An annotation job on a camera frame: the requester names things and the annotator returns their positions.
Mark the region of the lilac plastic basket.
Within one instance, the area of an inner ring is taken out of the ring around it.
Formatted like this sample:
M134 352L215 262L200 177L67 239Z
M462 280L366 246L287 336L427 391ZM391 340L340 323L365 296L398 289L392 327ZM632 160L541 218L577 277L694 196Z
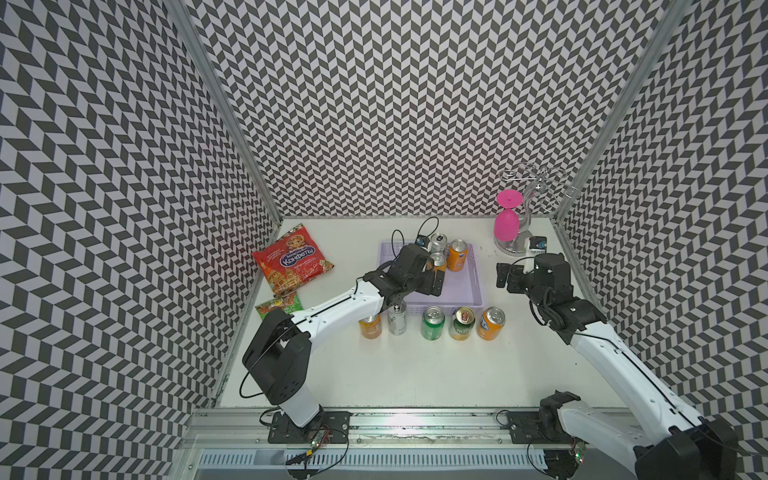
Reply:
M471 307L476 312L488 306L483 281L480 278L475 258L474 245L468 244L464 268L459 272L447 270L440 296L427 296L414 292L405 297L408 315L421 316L433 306L451 313L458 307Z

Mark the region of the silver tall can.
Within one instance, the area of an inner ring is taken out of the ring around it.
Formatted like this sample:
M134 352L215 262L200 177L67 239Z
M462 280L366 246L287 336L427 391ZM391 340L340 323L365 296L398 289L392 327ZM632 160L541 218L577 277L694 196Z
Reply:
M407 331L407 306L404 300L388 309L388 328L392 335L400 336Z

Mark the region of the orange Fanta can back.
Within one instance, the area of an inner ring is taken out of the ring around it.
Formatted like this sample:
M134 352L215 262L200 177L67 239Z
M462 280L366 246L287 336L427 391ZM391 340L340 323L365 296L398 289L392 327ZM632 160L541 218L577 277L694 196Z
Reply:
M461 271L466 263L468 244L465 240L455 239L448 247L447 269L453 272Z

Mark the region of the orange fanta can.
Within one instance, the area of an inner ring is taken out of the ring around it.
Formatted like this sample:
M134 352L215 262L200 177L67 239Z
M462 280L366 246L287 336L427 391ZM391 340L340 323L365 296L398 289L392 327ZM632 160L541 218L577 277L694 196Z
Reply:
M465 240L455 239L448 247L447 269L453 272L461 271L466 263L468 244Z
M496 306L488 307L477 323L478 336L486 341L495 340L506 323L505 313Z
M430 255L433 269L436 271L445 271L447 268L447 260L443 253L435 252Z

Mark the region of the white patterned can back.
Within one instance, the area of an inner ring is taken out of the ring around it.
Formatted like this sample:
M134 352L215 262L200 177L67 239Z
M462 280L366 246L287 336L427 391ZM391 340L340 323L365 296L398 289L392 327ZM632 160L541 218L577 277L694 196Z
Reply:
M436 232L430 236L429 252L431 254L444 254L449 246L449 239L446 235Z

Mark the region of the green gold-top can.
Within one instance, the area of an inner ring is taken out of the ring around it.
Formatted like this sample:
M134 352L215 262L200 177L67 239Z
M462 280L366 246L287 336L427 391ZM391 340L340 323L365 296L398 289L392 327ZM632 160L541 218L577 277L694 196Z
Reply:
M450 336L457 341L467 340L476 323L474 310L469 307L458 307L454 310L449 325Z

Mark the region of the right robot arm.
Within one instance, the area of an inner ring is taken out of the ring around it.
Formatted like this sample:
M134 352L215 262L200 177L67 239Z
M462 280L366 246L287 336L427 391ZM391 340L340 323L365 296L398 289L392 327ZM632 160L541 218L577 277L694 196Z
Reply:
M738 437L723 419L707 420L657 377L624 343L592 302L575 295L564 255L500 263L496 285L528 298L529 310L587 360L629 408L632 428L580 396L557 391L539 404L539 435L550 442L584 441L638 479L733 479Z

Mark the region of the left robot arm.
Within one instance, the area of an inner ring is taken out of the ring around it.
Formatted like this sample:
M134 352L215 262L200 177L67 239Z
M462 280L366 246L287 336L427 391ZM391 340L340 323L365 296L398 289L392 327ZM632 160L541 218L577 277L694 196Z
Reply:
M378 315L413 292L429 294L434 262L414 243L355 280L352 288L295 313L274 310L262 320L242 356L242 365L270 405L294 426L319 422L322 407L306 385L311 356L326 340L360 320Z

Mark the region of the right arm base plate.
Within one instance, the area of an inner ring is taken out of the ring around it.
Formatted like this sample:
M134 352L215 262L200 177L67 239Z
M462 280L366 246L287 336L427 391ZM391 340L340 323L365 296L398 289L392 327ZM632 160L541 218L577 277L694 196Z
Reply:
M513 444L571 444L573 437L561 427L555 414L539 411L505 411L502 425L509 430Z

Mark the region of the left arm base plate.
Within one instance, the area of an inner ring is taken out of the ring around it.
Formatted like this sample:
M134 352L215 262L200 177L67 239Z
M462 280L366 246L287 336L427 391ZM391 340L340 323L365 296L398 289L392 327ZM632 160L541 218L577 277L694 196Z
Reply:
M349 411L321 410L306 426L299 427L284 412L278 411L271 419L268 443L308 446L316 435L325 433L325 443L346 444L350 420Z

